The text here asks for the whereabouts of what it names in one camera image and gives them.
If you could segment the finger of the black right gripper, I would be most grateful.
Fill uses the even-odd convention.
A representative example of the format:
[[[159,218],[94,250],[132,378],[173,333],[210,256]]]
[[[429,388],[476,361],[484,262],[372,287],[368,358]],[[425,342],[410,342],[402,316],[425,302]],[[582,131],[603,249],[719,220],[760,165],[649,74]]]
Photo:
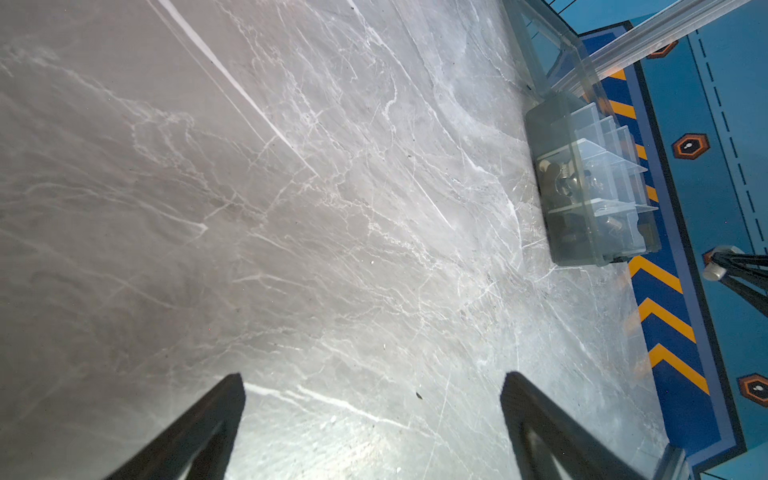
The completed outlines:
[[[754,276],[756,278],[767,277],[767,256],[745,253],[735,253],[732,251],[715,252],[711,261],[724,268],[730,275],[747,278]]]
[[[764,316],[767,310],[767,278],[754,275],[738,276],[726,274],[719,282],[739,295]]]

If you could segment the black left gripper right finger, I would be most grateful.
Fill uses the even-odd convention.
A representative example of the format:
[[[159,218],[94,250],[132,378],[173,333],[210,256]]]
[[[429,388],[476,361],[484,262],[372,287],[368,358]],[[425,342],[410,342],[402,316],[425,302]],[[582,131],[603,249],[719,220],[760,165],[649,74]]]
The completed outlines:
[[[509,372],[500,403],[523,479],[640,479],[519,372]]]

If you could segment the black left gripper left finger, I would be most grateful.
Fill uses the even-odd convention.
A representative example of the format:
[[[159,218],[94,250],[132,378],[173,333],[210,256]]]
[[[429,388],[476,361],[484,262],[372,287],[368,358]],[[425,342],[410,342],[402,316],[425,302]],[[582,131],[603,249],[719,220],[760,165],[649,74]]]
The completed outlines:
[[[110,479],[222,479],[245,406],[242,376],[225,376]]]

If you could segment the silver hex bolt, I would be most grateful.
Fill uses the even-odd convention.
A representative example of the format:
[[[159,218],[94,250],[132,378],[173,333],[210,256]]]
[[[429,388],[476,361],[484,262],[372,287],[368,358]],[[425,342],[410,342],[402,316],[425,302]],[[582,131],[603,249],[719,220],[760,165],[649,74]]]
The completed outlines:
[[[702,276],[712,282],[721,281],[727,274],[727,269],[715,262],[715,253],[743,254],[743,251],[735,246],[718,246],[704,254],[705,269]]]

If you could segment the silver wing nut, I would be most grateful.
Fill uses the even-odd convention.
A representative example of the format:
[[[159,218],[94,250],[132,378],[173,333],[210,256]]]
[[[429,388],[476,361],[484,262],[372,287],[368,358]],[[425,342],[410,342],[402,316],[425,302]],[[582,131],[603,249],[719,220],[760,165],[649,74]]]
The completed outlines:
[[[543,195],[552,205],[564,206],[586,200],[584,183],[572,163],[540,160],[537,172],[543,181]]]

